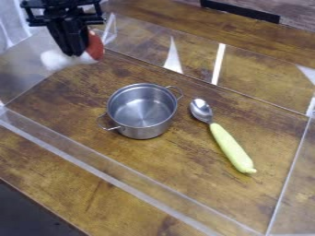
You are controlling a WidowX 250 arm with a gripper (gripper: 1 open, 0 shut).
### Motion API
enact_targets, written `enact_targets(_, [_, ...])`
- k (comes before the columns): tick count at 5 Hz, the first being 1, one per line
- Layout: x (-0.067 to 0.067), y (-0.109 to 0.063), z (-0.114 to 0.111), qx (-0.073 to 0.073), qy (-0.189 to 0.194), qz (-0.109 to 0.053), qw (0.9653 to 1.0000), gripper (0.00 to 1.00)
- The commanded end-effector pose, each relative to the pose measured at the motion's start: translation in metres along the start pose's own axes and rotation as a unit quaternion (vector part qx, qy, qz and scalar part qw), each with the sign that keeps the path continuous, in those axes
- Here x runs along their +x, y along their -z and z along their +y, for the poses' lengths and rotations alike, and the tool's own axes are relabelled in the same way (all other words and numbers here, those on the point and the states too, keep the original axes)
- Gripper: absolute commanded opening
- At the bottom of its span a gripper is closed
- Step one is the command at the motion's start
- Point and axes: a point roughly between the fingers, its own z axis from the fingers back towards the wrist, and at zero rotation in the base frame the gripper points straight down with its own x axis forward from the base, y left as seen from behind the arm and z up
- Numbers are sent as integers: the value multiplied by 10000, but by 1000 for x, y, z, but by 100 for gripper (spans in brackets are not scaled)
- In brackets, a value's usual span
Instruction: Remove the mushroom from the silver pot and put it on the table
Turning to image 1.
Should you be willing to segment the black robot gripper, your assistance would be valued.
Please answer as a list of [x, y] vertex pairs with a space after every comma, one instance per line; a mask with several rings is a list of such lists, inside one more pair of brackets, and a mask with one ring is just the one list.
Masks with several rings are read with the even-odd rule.
[[[47, 25], [55, 42], [67, 56], [80, 56], [88, 45], [87, 25], [103, 24], [102, 0], [23, 0], [20, 8], [26, 11], [31, 27]], [[63, 24], [74, 19], [71, 46]]]

